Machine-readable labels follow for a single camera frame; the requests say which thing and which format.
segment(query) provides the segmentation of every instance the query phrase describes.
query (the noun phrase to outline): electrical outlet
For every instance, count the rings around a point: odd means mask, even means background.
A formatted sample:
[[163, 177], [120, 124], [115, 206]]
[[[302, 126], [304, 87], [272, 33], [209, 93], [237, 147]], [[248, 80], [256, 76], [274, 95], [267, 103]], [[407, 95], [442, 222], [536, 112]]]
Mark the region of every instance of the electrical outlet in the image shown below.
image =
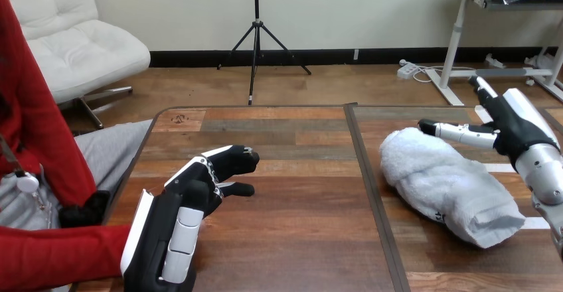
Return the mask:
[[407, 63], [397, 71], [397, 77], [409, 80], [417, 71], [418, 66], [412, 63]]

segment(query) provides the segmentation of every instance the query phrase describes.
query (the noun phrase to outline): white leather chair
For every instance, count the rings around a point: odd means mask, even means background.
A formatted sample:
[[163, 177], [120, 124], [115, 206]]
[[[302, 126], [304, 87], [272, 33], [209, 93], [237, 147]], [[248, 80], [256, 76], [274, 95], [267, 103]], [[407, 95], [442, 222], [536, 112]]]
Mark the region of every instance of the white leather chair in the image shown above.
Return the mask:
[[11, 0], [11, 4], [54, 100], [79, 101], [103, 128], [86, 102], [133, 89], [86, 94], [148, 68], [147, 47], [127, 31], [99, 21], [94, 0]]

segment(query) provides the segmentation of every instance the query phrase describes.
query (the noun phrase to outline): robotic arm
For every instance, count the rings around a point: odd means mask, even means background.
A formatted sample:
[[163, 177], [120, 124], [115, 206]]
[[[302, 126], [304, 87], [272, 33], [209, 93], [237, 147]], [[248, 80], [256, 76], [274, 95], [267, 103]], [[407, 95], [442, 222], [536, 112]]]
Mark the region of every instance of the robotic arm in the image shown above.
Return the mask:
[[549, 223], [563, 258], [563, 159], [555, 134], [530, 101], [516, 88], [502, 96], [482, 78], [469, 80], [479, 103], [493, 119], [484, 125], [418, 122], [423, 133], [506, 155], [532, 192], [532, 205]]
[[121, 257], [125, 292], [191, 291], [191, 260], [202, 219], [226, 196], [254, 194], [252, 185], [221, 182], [253, 172], [259, 160], [252, 148], [241, 145], [214, 149], [189, 161], [161, 194], [144, 190]]

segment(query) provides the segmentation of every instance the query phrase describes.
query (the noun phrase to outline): rolled towel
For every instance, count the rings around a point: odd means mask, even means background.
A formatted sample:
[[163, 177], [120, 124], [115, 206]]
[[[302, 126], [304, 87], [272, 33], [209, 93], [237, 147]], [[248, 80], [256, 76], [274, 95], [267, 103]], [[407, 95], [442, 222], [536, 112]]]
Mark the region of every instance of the rolled towel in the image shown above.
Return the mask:
[[485, 166], [440, 138], [407, 128], [390, 134], [379, 151], [389, 185], [462, 240], [489, 248], [524, 225], [514, 198]]

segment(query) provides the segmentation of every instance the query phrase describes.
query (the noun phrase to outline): tripod leg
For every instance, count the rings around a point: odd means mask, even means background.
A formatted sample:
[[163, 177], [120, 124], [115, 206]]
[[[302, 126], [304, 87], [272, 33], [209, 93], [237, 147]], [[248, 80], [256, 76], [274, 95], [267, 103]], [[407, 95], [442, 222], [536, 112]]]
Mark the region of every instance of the tripod leg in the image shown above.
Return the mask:
[[252, 71], [250, 72], [250, 93], [248, 94], [248, 105], [252, 105], [252, 92], [254, 91], [254, 76], [256, 75], [256, 51], [258, 49], [258, 29], [256, 26], [256, 32], [254, 33], [254, 52], [252, 53]]
[[227, 56], [227, 58], [225, 59], [225, 61], [222, 64], [219, 64], [217, 66], [217, 70], [221, 69], [221, 66], [223, 64], [226, 64], [229, 60], [230, 57], [232, 56], [233, 52], [236, 51], [236, 49], [240, 46], [240, 44], [242, 43], [242, 41], [244, 41], [244, 39], [246, 37], [248, 37], [248, 35], [250, 34], [250, 31], [252, 31], [252, 29], [254, 29], [254, 24], [250, 27], [250, 29], [248, 29], [248, 31], [246, 31], [246, 33], [244, 33], [244, 35], [242, 36], [242, 38], [240, 39], [240, 41], [238, 41], [238, 43], [234, 46], [234, 48], [232, 48], [232, 50], [229, 52], [229, 55]]
[[[284, 50], [287, 52], [287, 54], [291, 57], [291, 59], [292, 59], [296, 64], [299, 64], [299, 62], [297, 61], [297, 59], [295, 58], [295, 56], [293, 55], [293, 53], [292, 53], [288, 48], [286, 48], [285, 45], [283, 45], [283, 43], [281, 43], [280, 40], [278, 40], [278, 38], [276, 38], [276, 36], [273, 35], [273, 34], [270, 32], [270, 30], [268, 30], [268, 28], [266, 28], [265, 25], [262, 25], [262, 28], [264, 28], [264, 30], [266, 31], [266, 33], [268, 33], [268, 34], [272, 37], [272, 39], [273, 39], [274, 41], [276, 41], [276, 42], [281, 46], [281, 48], [284, 49]], [[311, 75], [311, 71], [309, 71], [309, 69], [308, 69], [306, 66], [301, 65], [301, 67], [307, 72], [307, 74]]]
[[258, 34], [258, 38], [256, 40], [256, 67], [254, 69], [254, 76], [258, 73], [259, 60], [262, 58], [262, 50], [260, 49], [260, 26], [256, 27], [256, 33]]

